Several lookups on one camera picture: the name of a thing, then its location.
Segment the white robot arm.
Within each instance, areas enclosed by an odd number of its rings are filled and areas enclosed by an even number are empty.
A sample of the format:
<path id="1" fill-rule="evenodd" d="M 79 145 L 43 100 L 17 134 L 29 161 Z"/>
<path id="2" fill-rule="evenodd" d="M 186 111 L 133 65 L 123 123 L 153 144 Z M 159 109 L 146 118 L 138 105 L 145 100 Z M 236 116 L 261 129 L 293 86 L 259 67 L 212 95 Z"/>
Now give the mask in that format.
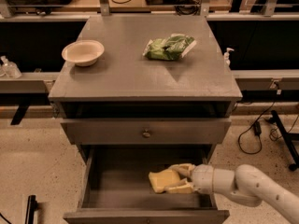
<path id="1" fill-rule="evenodd" d="M 291 224 L 299 224 L 299 197 L 252 165 L 242 164 L 232 171 L 206 164 L 183 163 L 172 165 L 169 169 L 183 175 L 184 179 L 167 185 L 164 188 L 167 192 L 187 185 L 192 191 L 217 193 L 244 206 L 257 207 L 265 202 Z"/>

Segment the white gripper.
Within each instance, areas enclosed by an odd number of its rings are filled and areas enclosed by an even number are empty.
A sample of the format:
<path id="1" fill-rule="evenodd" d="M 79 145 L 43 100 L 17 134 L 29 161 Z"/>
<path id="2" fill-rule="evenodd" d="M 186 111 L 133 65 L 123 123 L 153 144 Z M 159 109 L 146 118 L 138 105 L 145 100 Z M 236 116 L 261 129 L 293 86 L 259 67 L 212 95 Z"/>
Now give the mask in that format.
<path id="1" fill-rule="evenodd" d="M 193 190 L 201 194 L 211 194 L 213 192 L 214 168 L 210 165 L 201 164 L 195 167 L 191 163 L 174 164 L 171 170 L 179 174 L 190 177 L 192 183 L 187 178 L 179 182 L 164 187 L 164 191 L 170 194 L 191 194 Z"/>

